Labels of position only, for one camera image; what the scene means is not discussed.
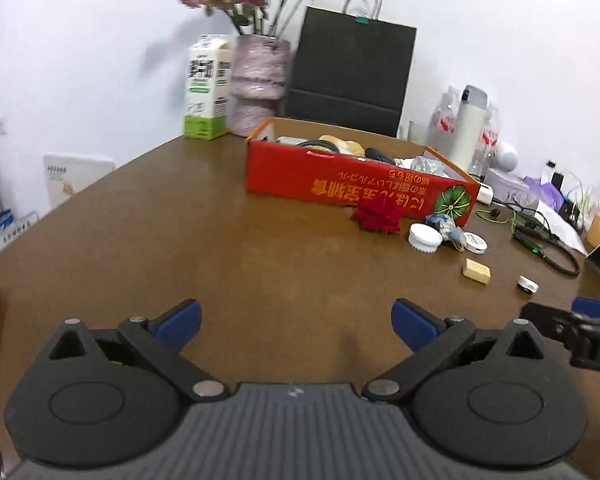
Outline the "white earbud case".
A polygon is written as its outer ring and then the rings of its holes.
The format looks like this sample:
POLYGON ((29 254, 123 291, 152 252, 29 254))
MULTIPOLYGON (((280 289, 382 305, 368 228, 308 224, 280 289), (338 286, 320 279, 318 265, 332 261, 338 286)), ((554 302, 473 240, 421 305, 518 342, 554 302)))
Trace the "white earbud case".
POLYGON ((526 294, 534 295, 539 290, 539 284, 535 283, 535 281, 530 280, 530 278, 526 278, 521 275, 518 278, 517 286, 526 294))

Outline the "small yellow eraser block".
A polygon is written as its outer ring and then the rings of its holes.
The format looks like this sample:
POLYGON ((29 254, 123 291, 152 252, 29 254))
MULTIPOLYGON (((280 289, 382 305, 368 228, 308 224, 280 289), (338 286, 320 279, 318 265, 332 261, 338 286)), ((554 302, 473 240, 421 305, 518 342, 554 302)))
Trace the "small yellow eraser block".
POLYGON ((487 285, 491 281, 491 270, 478 261, 466 258, 462 267, 464 278, 479 284, 487 285))

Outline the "white round brush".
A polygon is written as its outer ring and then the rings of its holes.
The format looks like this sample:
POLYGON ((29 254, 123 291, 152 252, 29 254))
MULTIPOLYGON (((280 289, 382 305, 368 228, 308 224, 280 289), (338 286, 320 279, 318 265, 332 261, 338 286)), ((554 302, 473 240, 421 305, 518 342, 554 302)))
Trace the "white round brush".
POLYGON ((414 223, 408 231, 407 241, 408 244, 419 252, 432 254, 443 243, 443 237, 439 231, 431 226, 423 223, 414 223))

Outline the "blue white snack packet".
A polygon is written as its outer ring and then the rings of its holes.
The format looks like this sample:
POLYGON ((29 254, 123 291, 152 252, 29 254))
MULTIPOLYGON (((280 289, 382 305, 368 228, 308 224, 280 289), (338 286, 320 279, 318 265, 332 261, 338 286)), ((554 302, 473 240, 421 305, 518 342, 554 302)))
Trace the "blue white snack packet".
POLYGON ((458 252, 466 250, 465 232, 455 224, 452 217, 447 214, 428 214, 425 223, 438 231, 442 240, 451 244, 458 252))

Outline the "red knitted cloth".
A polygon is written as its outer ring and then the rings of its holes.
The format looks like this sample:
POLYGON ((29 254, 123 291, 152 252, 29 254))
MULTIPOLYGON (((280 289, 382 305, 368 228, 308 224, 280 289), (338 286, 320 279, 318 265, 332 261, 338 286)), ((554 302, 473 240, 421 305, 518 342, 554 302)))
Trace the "red knitted cloth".
POLYGON ((384 196, 360 200, 351 216, 361 230, 385 234, 399 233, 402 218, 402 208, 384 196))

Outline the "clear crinkled plastic bag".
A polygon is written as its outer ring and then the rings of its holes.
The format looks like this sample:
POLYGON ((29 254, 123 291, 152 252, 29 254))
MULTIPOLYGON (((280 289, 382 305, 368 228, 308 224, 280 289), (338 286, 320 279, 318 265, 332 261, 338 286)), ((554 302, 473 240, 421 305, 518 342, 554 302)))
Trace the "clear crinkled plastic bag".
POLYGON ((395 158, 394 164, 401 169, 408 169, 421 174, 430 174, 430 176, 448 178, 445 172, 445 163, 436 158, 427 158, 419 155, 413 158, 395 158))

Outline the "yellow white plush hamster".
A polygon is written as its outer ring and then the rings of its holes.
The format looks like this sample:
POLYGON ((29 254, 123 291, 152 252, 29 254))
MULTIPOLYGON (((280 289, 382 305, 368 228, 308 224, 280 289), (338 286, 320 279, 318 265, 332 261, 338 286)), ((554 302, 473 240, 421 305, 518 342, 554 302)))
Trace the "yellow white plush hamster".
POLYGON ((364 157, 365 156, 365 148, 362 147, 361 144, 352 140, 342 140, 337 138, 336 136, 320 136, 318 138, 320 141, 324 141, 327 143, 336 146, 338 152, 343 155, 350 155, 355 157, 364 157))

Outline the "round white tin lid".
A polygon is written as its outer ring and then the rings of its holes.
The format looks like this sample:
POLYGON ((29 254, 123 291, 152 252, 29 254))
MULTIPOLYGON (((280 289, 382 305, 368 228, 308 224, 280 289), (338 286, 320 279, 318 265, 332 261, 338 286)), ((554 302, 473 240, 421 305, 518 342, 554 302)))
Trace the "round white tin lid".
POLYGON ((471 232, 463 234, 463 245, 468 252, 476 255, 483 255, 488 250, 489 246, 486 241, 479 235, 471 232))

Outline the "navy blue zip pouch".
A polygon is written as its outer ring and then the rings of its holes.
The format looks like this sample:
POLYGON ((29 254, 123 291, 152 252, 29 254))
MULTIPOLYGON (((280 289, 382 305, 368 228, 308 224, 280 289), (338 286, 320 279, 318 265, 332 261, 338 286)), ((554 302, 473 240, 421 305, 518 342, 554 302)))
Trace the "navy blue zip pouch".
POLYGON ((381 153, 381 151, 376 150, 376 148, 366 148, 365 157, 374 160, 375 162, 383 162, 384 164, 389 164, 391 166, 396 164, 393 158, 381 153))

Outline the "right clear water bottle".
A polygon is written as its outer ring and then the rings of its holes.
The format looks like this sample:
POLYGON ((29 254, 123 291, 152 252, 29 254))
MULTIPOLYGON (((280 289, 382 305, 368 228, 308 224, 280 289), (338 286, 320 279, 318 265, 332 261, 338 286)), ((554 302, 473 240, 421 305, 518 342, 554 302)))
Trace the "right clear water bottle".
POLYGON ((494 104, 489 104, 468 171, 468 174, 477 180, 482 181, 486 176, 486 170, 491 165, 492 157, 498 145, 500 130, 500 111, 494 104))

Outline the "clear water bottle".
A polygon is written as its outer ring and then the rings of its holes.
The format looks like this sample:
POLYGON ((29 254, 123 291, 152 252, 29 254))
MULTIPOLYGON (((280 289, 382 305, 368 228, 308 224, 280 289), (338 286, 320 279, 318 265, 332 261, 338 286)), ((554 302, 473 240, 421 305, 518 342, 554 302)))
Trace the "clear water bottle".
POLYGON ((449 86, 432 112, 427 128, 426 144, 447 155, 454 143, 454 126, 460 107, 460 90, 449 86))
POLYGON ((477 180, 482 181, 486 176, 486 170, 491 165, 492 157, 498 145, 500 130, 500 111, 494 104, 489 104, 468 171, 468 174, 477 180))

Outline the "clear drinking glass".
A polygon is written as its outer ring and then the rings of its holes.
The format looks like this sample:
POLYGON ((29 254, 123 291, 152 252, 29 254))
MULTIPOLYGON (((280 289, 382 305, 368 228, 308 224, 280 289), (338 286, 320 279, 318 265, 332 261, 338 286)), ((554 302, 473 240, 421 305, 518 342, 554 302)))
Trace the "clear drinking glass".
POLYGON ((408 123, 406 140, 413 144, 425 145, 428 138, 428 126, 417 120, 411 120, 408 123))

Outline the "white thermos bottle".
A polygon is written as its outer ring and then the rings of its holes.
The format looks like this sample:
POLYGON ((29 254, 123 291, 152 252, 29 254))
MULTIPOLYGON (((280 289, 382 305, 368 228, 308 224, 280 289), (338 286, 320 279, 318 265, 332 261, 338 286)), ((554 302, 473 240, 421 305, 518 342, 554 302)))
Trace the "white thermos bottle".
POLYGON ((460 97, 449 159, 464 171, 468 170, 474 157, 488 103, 486 92, 471 84, 465 87, 460 97))

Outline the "black paper shopping bag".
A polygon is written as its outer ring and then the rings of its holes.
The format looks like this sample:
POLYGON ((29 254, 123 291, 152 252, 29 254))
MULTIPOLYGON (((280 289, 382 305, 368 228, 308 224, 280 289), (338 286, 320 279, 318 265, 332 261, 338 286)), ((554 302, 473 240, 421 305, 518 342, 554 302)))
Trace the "black paper shopping bag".
POLYGON ((306 9, 285 117, 398 135, 417 29, 381 21, 383 3, 306 9))

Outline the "purple marbled vase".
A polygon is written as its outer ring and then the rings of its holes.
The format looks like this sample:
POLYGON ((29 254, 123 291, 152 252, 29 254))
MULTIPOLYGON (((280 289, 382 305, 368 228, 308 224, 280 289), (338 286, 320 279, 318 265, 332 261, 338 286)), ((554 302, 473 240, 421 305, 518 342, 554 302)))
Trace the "purple marbled vase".
POLYGON ((289 60, 290 42, 285 39, 237 38, 230 76, 230 133, 246 138, 277 113, 286 94, 289 60))

